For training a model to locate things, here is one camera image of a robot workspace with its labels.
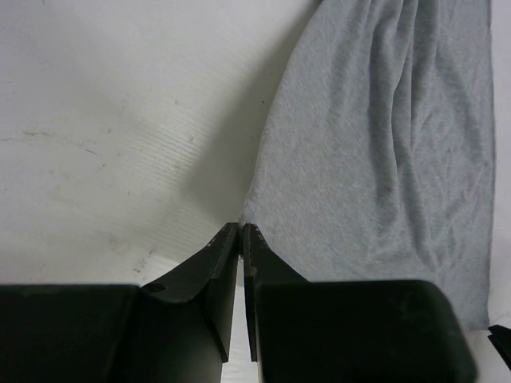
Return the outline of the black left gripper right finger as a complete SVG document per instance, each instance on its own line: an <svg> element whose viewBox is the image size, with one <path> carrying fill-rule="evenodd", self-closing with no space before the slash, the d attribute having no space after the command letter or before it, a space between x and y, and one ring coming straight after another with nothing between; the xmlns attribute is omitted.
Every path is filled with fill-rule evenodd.
<svg viewBox="0 0 511 383"><path fill-rule="evenodd" d="M242 231L245 312L262 382L474 382L453 308L431 282L310 282L253 224Z"/></svg>

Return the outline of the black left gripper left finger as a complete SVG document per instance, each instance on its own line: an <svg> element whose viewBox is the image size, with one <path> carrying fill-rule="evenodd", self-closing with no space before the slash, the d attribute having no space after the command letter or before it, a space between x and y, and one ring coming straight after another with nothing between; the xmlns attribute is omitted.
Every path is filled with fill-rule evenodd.
<svg viewBox="0 0 511 383"><path fill-rule="evenodd" d="M238 227L143 286L1 288L4 382L218 382L229 357Z"/></svg>

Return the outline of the grey tank top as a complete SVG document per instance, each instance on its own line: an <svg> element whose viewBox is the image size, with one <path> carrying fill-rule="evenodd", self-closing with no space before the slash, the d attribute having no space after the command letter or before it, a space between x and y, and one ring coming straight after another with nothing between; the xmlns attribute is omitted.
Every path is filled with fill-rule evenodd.
<svg viewBox="0 0 511 383"><path fill-rule="evenodd" d="M427 280L482 330L494 186L490 2L323 1L242 220L311 281Z"/></svg>

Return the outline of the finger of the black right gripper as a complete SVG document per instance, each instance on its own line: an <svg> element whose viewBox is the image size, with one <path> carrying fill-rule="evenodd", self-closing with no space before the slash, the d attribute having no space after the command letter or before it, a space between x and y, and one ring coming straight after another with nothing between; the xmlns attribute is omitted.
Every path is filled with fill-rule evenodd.
<svg viewBox="0 0 511 383"><path fill-rule="evenodd" d="M502 359L511 359L511 329L494 325L489 327L488 339Z"/></svg>

